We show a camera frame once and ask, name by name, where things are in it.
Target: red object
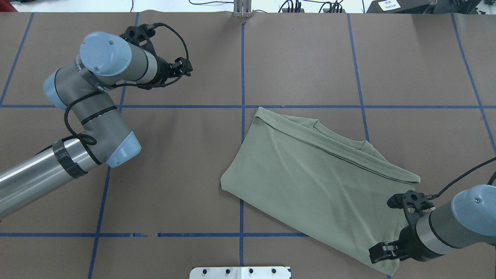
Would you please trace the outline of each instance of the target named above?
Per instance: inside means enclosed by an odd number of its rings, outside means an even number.
[[[0,0],[0,11],[17,11],[8,0]]]

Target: white floor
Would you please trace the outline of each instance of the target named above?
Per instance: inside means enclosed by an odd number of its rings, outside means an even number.
[[[211,0],[191,0],[192,2],[209,2]],[[267,12],[277,12],[284,0],[252,0],[252,9],[261,9]],[[321,4],[302,1],[305,12],[318,12]],[[371,0],[364,0],[367,10]],[[347,13],[362,13],[361,0],[343,0],[341,3]],[[30,3],[12,2],[18,11],[27,12],[129,12],[132,0],[36,0]],[[495,14],[496,7],[485,5],[484,1],[478,6],[479,10],[487,14]],[[233,4],[192,5],[188,0],[134,0],[132,11],[157,10],[168,12],[211,12],[232,11]]]

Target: t-shirt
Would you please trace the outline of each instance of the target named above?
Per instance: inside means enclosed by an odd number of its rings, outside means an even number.
[[[399,260],[372,264],[369,248],[398,239],[406,220],[386,201],[419,182],[368,141],[342,137],[317,119],[261,107],[221,178],[223,190],[389,275]]]

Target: white bracket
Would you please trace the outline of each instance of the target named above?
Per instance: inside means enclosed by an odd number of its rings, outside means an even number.
[[[251,0],[234,0],[234,17],[251,17]]]
[[[290,267],[194,268],[189,279],[291,279]]]

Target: blue plastic cap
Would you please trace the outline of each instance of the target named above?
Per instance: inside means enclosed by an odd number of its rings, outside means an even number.
[[[55,76],[57,75],[57,72],[59,70],[60,68],[53,74],[51,74],[47,79],[45,79],[45,82],[43,83],[43,91],[45,92],[45,96],[47,97],[47,99],[52,102],[52,104],[60,109],[65,110],[67,106],[62,103],[59,95],[57,94],[57,89],[55,88]]]
[[[107,164],[111,168],[118,167],[123,163],[127,162],[129,159],[135,157],[141,152],[141,145],[138,142],[138,139],[134,135],[134,132],[131,131],[127,137],[119,144],[117,149],[110,155],[107,160]]]
[[[132,58],[131,47],[123,38],[105,32],[93,32],[86,36],[79,55],[88,70],[102,76],[120,74]]]
[[[451,201],[451,211],[469,230],[496,236],[496,187],[477,185],[458,193]]]

